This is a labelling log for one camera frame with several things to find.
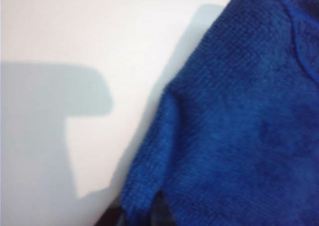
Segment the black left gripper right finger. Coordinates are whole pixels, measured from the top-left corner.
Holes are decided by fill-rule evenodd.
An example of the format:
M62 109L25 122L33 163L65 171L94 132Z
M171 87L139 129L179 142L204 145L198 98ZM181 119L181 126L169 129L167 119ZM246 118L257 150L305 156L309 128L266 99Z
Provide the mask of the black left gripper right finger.
M164 197L155 197L151 208L152 226L177 226Z

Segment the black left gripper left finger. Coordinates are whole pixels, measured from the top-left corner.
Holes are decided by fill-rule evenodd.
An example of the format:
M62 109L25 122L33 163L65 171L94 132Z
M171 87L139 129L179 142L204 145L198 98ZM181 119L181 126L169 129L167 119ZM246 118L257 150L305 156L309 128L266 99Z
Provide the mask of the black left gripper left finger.
M96 222L96 226L127 226L126 212L118 200L111 203Z

